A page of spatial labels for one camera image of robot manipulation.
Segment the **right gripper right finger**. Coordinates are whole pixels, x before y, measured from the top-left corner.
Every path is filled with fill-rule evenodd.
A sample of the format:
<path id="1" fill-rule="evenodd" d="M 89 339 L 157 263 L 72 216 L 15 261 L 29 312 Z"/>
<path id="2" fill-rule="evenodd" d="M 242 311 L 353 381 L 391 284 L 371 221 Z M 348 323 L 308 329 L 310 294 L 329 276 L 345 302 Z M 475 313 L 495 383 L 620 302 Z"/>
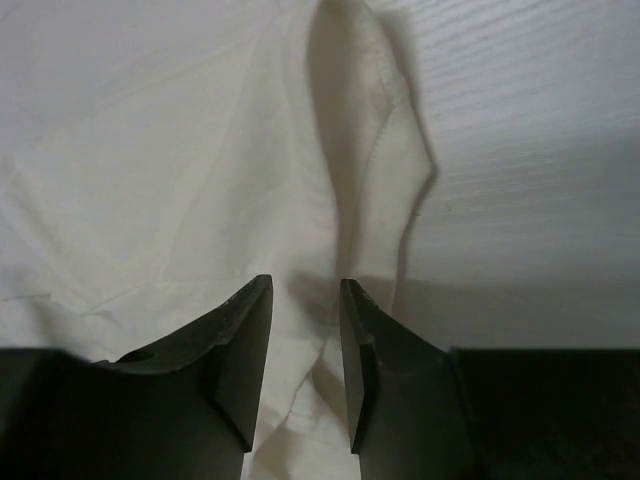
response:
<path id="1" fill-rule="evenodd" d="M 340 285 L 351 451 L 365 479 L 635 479 L 635 350 L 443 351 Z"/>

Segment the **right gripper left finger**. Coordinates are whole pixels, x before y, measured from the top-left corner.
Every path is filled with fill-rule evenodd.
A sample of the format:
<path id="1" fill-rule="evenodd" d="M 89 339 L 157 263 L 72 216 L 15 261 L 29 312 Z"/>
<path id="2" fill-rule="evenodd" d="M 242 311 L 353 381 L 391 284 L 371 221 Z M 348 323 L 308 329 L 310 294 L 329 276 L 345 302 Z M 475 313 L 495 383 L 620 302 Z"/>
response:
<path id="1" fill-rule="evenodd" d="M 237 479 L 256 430 L 268 275 L 114 362 L 1 352 L 5 479 Z"/>

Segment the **white t shirt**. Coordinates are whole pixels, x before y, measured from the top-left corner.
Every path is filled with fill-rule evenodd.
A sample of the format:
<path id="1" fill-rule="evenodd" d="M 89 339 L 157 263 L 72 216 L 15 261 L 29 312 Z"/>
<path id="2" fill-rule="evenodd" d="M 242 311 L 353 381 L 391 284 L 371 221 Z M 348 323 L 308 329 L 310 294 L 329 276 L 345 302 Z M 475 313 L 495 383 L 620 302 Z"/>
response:
<path id="1" fill-rule="evenodd" d="M 115 359 L 274 282 L 246 479 L 356 479 L 338 284 L 390 308 L 430 171 L 362 1 L 5 1 L 1 343 Z"/>

